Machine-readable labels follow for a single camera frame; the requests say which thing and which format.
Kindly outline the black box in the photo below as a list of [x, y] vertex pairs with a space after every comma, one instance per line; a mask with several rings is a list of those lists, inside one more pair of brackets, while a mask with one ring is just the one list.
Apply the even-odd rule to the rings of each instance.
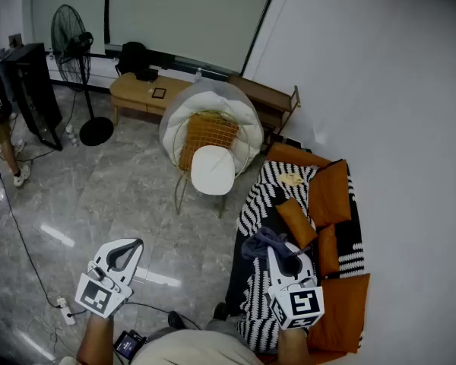
[[135, 77], [139, 81], [154, 82], [158, 76], [158, 70], [153, 68], [139, 69], [135, 72]]

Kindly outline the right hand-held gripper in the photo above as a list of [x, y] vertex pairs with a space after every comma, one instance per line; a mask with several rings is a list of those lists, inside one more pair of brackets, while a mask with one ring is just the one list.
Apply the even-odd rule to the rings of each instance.
[[273, 246], [267, 248], [271, 285], [269, 307], [282, 330], [309, 328], [325, 314], [322, 286], [317, 286], [312, 246], [300, 249], [288, 243], [288, 270]]

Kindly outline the person's right forearm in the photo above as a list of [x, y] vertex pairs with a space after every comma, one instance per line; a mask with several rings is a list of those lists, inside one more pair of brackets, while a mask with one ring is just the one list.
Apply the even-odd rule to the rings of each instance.
[[277, 360], [279, 365], [312, 365], [304, 329], [279, 331]]

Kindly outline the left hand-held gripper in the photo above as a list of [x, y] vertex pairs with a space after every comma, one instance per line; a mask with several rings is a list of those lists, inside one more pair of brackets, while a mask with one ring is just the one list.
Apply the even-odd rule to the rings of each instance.
[[79, 280], [75, 301], [92, 313], [108, 318], [127, 303], [144, 244], [138, 238], [121, 238], [103, 244], [87, 273]]

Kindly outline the person's left forearm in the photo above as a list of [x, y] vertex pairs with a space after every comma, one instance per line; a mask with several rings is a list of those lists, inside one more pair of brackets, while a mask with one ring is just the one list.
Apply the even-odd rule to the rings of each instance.
[[114, 318], [90, 315], [76, 360], [80, 365], [113, 365]]

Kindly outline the black cabinet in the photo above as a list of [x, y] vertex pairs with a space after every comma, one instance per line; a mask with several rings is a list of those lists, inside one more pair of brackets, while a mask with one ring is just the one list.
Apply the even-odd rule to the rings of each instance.
[[50, 81], [44, 45], [30, 43], [15, 49], [5, 59], [5, 68], [28, 129], [41, 143], [60, 151], [56, 128], [62, 114]]

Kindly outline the black backpack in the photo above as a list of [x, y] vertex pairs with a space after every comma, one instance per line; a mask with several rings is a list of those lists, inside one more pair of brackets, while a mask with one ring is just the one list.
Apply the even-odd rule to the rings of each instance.
[[116, 68], [119, 74], [137, 72], [149, 67], [147, 48], [139, 42], [127, 42], [122, 45]]

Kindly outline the orange square cushion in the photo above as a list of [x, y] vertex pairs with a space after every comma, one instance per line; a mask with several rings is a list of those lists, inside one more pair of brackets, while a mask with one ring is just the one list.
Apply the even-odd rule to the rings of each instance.
[[179, 168], [189, 171], [194, 153], [207, 145], [229, 149], [237, 136], [239, 126], [220, 116], [194, 115], [188, 121], [185, 144], [179, 158]]

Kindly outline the person's beige shirt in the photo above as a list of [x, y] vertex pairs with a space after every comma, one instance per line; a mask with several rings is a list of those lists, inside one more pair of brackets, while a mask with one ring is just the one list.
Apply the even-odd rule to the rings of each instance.
[[213, 331], [179, 330], [147, 343], [131, 365], [264, 365], [232, 336]]

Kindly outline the large orange pillow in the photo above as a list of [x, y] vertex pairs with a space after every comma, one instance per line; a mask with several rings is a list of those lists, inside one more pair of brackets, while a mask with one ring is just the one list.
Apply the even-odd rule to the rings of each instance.
[[309, 329], [308, 347], [355, 354], [363, 332], [370, 275], [321, 282], [325, 314]]
[[327, 227], [351, 219], [345, 160], [319, 169], [309, 182], [309, 216], [316, 227]]

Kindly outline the dark blue cloth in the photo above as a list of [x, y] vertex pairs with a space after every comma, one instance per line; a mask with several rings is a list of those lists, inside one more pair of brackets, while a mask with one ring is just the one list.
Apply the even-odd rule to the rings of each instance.
[[260, 227], [257, 232], [250, 236], [242, 244], [242, 257], [246, 260], [260, 258], [268, 259], [268, 247], [270, 246], [276, 256], [284, 262], [288, 258], [299, 256], [306, 251], [311, 249], [308, 245], [303, 249], [296, 248], [295, 252], [292, 252], [286, 246], [287, 235], [285, 233], [277, 234], [268, 227]]

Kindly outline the gold wire grid chair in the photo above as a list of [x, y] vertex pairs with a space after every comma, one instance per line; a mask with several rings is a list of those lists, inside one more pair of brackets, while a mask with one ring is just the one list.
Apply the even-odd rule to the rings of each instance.
[[[192, 113], [188, 115], [177, 128], [172, 142], [172, 149], [171, 149], [171, 160], [173, 164], [176, 166], [177, 170], [179, 171], [179, 178], [176, 182], [176, 186], [174, 187], [174, 205], [176, 209], [176, 213], [179, 214], [181, 212], [182, 203], [185, 197], [185, 191], [187, 186], [193, 186], [191, 181], [191, 170], [183, 171], [179, 168], [179, 158], [182, 151], [182, 148], [185, 144], [185, 138], [187, 135], [187, 126], [188, 121], [194, 115], [201, 115], [201, 114], [208, 114], [209, 116], [220, 116], [224, 119], [227, 119], [231, 122], [236, 123], [239, 126], [239, 131], [237, 136], [235, 137], [231, 147], [228, 149], [233, 157], [234, 165], [235, 165], [235, 179], [240, 175], [240, 173], [246, 168], [249, 159], [250, 159], [250, 145], [249, 145], [249, 135], [246, 132], [244, 126], [242, 126], [241, 122], [239, 122], [235, 116], [216, 109], [207, 109], [198, 111], [196, 113]], [[218, 208], [218, 215], [221, 216], [223, 214], [224, 208], [226, 206], [226, 199], [229, 192], [226, 195], [222, 196], [215, 196], [215, 195], [208, 195], [218, 197], [220, 199], [220, 204]]]

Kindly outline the white round seat cushion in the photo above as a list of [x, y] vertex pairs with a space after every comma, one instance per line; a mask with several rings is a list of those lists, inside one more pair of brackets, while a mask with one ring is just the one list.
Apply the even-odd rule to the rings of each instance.
[[231, 152], [205, 145], [194, 153], [191, 165], [193, 186], [205, 195], [226, 195], [233, 187], [235, 165]]

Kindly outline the person's left black shoe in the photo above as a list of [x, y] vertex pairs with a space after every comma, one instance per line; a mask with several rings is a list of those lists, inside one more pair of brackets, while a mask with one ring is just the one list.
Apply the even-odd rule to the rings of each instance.
[[182, 317], [176, 311], [168, 312], [168, 325], [175, 330], [187, 329]]

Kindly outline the small orange pillow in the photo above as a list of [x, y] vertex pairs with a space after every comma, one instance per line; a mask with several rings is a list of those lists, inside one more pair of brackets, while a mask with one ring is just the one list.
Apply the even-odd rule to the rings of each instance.
[[290, 198], [283, 204], [277, 205], [276, 209], [290, 229], [300, 249], [306, 248], [317, 238], [318, 234], [310, 224], [309, 219], [304, 215], [297, 200]]
[[320, 230], [318, 233], [318, 261], [322, 278], [326, 278], [340, 271], [337, 237], [333, 224]]

